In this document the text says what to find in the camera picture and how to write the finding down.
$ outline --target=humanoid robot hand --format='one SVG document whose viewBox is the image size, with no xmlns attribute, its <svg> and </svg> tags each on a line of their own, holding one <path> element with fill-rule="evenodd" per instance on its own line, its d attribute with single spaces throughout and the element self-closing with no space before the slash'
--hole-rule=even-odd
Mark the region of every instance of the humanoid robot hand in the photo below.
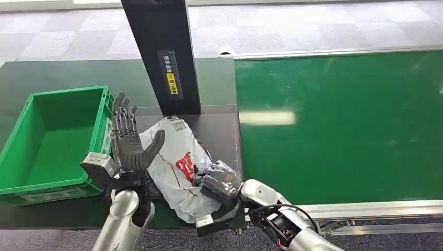
<svg viewBox="0 0 443 251">
<path fill-rule="evenodd" d="M 129 99 L 120 92 L 114 100 L 112 113 L 112 153 L 123 171 L 133 170 L 144 174 L 165 142 L 165 131 L 159 130 L 154 141 L 143 149 L 137 133 L 135 112 L 137 107 L 128 109 Z"/>
</svg>

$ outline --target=black robotic finger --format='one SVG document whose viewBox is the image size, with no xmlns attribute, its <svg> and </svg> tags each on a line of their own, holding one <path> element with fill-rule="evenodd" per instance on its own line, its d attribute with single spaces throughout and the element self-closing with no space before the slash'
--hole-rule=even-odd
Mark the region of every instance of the black robotic finger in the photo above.
<svg viewBox="0 0 443 251">
<path fill-rule="evenodd" d="M 129 99 L 128 98 L 124 98 L 123 102 L 122 102 L 122 106 L 120 108 L 120 123 L 121 123 L 121 128 L 123 131 L 123 134 L 128 134 L 128 114 L 127 114 L 127 106 L 129 104 Z"/>
<path fill-rule="evenodd" d="M 137 133 L 137 127 L 135 125 L 135 112 L 137 111 L 137 106 L 133 106 L 129 110 L 129 121 L 127 127 L 129 128 L 129 133 Z"/>
<path fill-rule="evenodd" d="M 122 133 L 121 127 L 121 107 L 124 99 L 124 92 L 120 92 L 117 97 L 114 99 L 114 103 L 112 105 L 112 125 L 114 127 L 115 136 L 120 136 Z"/>
<path fill-rule="evenodd" d="M 165 131 L 159 130 L 154 136 L 154 140 L 151 145 L 143 153 L 144 166 L 150 166 L 155 156 L 160 152 L 160 149 L 165 143 Z"/>
</svg>

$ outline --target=barcode label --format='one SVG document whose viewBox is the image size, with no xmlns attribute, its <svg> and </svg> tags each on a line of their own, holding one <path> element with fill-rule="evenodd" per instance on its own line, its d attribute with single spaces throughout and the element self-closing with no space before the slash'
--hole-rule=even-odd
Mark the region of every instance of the barcode label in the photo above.
<svg viewBox="0 0 443 251">
<path fill-rule="evenodd" d="M 186 128 L 186 126 L 184 125 L 183 121 L 179 121 L 177 123 L 173 123 L 172 126 L 174 127 L 176 132 L 181 131 L 181 130 Z"/>
</svg>

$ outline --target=green bin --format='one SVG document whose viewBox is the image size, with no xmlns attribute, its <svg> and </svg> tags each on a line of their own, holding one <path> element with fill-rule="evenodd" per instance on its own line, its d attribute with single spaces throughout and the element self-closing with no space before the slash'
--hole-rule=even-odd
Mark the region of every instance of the green bin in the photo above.
<svg viewBox="0 0 443 251">
<path fill-rule="evenodd" d="M 110 154 L 113 99 L 107 86 L 32 94 L 0 153 L 0 201 L 100 194 L 80 162 L 89 152 Z"/>
</svg>

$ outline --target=green conveyor belt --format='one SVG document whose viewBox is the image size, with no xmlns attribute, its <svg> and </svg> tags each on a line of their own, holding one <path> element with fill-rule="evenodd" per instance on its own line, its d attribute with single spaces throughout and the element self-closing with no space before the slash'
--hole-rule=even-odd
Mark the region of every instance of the green conveyor belt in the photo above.
<svg viewBox="0 0 443 251">
<path fill-rule="evenodd" d="M 443 199 L 443 52 L 235 69 L 247 178 L 295 204 Z"/>
</svg>

